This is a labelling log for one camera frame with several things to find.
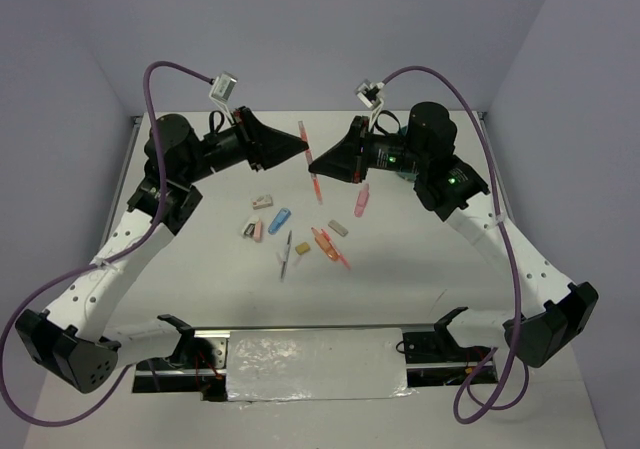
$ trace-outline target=orange marker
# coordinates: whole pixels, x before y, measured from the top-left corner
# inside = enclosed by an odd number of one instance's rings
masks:
[[[344,264],[344,267],[346,267],[347,269],[351,270],[351,264],[349,264],[349,261],[347,261],[347,258],[344,257],[344,254],[342,254],[339,250],[338,250],[338,246],[336,246],[336,243],[333,242],[331,240],[331,237],[329,236],[329,234],[327,233],[327,231],[325,231],[324,229],[320,229],[322,231],[322,235],[325,237],[325,239],[327,239],[327,241],[329,241],[329,244],[331,244],[331,246],[333,247],[333,249],[336,251],[336,253],[338,254],[338,257],[340,258],[340,261],[342,261],[342,263]]]
[[[302,121],[298,121],[298,129],[300,130],[300,139],[309,144],[309,139],[307,139],[307,131],[304,128],[304,123]],[[307,163],[311,165],[313,162],[313,156],[311,155],[311,149],[307,149],[304,151],[304,155],[307,157]],[[313,190],[316,192],[316,199],[318,199],[318,204],[322,205],[322,192],[320,192],[320,183],[318,182],[318,176],[315,174],[311,174],[311,180],[313,181]]]
[[[311,232],[315,236],[316,242],[320,246],[320,249],[327,255],[329,259],[332,261],[337,261],[340,259],[340,256],[336,252],[335,248],[331,245],[331,243],[327,240],[327,238],[322,235],[322,233],[318,232],[315,227],[311,228]]]

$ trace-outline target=pink cap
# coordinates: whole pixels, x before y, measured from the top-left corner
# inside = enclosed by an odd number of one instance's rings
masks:
[[[353,211],[356,217],[361,217],[362,214],[364,214],[364,208],[367,207],[367,202],[369,202],[369,183],[365,182],[364,187],[360,189],[360,193],[358,193],[356,208]]]

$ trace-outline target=blue marker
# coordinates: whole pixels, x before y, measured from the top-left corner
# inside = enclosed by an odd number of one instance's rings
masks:
[[[290,215],[291,215],[291,211],[286,207],[283,207],[282,209],[280,209],[280,212],[278,212],[278,215],[276,216],[276,218],[269,225],[269,234],[273,235],[276,232],[278,232],[278,230],[280,230],[283,224],[287,222],[287,219],[289,219]]]

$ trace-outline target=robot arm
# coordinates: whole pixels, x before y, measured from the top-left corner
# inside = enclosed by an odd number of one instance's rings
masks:
[[[143,324],[108,329],[113,311],[147,264],[180,232],[202,195],[194,182],[247,160],[252,169],[269,169],[308,149],[306,142],[261,124],[250,109],[232,114],[233,124],[198,139],[177,114],[158,120],[167,174],[161,223],[139,248],[113,263],[114,254],[131,247],[150,229],[159,206],[158,155],[150,138],[145,177],[128,201],[111,237],[93,262],[97,269],[78,277],[41,313],[25,310],[16,329],[35,362],[82,393],[100,387],[118,367],[152,357],[179,365],[207,344],[188,324],[160,315]]]
[[[369,99],[376,100],[379,88],[370,87],[374,94]],[[372,120],[380,107],[373,107]],[[487,184],[454,154],[456,134],[449,112],[432,102],[411,109],[405,135],[374,134],[369,119],[357,116],[345,138],[317,158],[309,171],[351,183],[362,182],[369,169],[416,174],[414,190],[422,205],[511,280],[498,228],[502,222],[512,242],[522,289],[524,319],[516,354],[527,365],[540,367],[582,332],[598,294],[589,283],[576,285],[553,267],[509,218],[496,219]],[[511,342],[512,319],[508,312],[463,307],[444,316],[435,329],[452,348],[500,347]]]

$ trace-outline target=black bracket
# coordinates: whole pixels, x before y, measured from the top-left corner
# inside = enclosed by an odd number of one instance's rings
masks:
[[[47,320],[46,313],[29,309],[15,327],[34,362],[83,394],[98,389],[116,368],[118,342],[78,339],[75,327],[61,329]]]
[[[523,319],[517,355],[531,367],[541,367],[580,334],[598,301],[598,293],[588,282],[569,284],[571,291],[557,304],[549,301],[545,312]],[[504,323],[504,337],[510,343],[513,320]]]
[[[162,223],[175,236],[186,224],[202,200],[202,194],[195,186],[184,187],[167,181],[167,198]],[[150,217],[158,210],[160,203],[160,183],[154,176],[146,176],[136,192],[129,198],[129,211],[138,209]]]

